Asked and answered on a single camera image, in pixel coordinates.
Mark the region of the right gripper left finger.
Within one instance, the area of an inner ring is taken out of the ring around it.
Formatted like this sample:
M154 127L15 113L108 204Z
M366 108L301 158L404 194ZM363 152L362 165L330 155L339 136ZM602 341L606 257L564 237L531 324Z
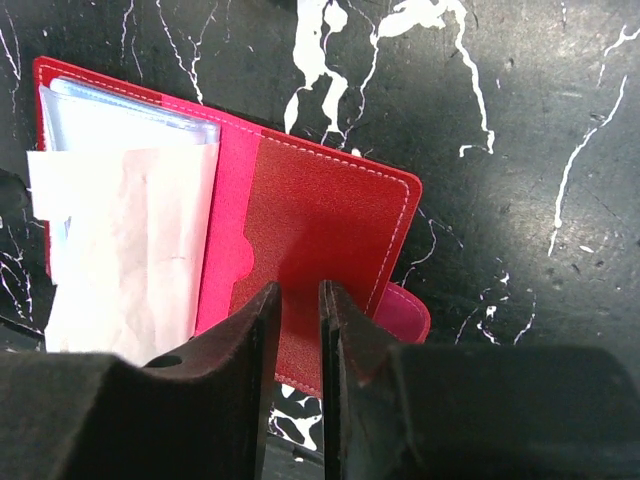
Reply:
M136 367L110 354L1 357L5 479L258 479L281 290Z

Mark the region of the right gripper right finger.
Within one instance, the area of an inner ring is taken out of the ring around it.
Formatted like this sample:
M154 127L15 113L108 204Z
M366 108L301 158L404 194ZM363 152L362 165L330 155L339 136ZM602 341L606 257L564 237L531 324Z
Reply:
M398 341L319 288L329 479L635 479L639 394L605 350Z

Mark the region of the red leather card holder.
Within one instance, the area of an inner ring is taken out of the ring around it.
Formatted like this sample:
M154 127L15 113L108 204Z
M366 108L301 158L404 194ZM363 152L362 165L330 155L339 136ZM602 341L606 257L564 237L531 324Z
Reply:
M415 175L50 57L38 57L33 72L39 87L72 80L220 127L197 333L237 311L265 283L278 282L275 377L313 396L322 393L322 281L341 283L398 339L426 338L428 310L390 280L422 194Z

